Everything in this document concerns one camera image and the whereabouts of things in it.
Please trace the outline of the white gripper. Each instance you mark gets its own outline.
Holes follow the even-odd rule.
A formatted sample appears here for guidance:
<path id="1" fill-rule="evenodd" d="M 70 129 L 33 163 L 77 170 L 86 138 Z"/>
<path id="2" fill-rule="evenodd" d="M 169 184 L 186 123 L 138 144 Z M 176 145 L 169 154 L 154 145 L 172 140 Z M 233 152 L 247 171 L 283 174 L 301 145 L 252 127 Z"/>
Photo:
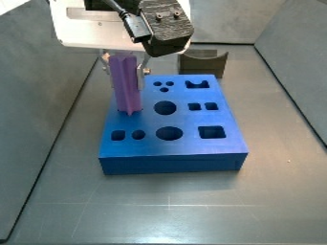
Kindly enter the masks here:
<path id="1" fill-rule="evenodd" d="M 177 0 L 190 18 L 189 0 Z M 109 75 L 109 53 L 104 49 L 145 52 L 140 43 L 133 43 L 116 11 L 88 11 L 82 0 L 48 0 L 54 33 L 66 47 L 100 50 L 100 61 Z M 144 54 L 136 66 L 137 90 L 144 88 L 144 77 L 150 74 Z"/>

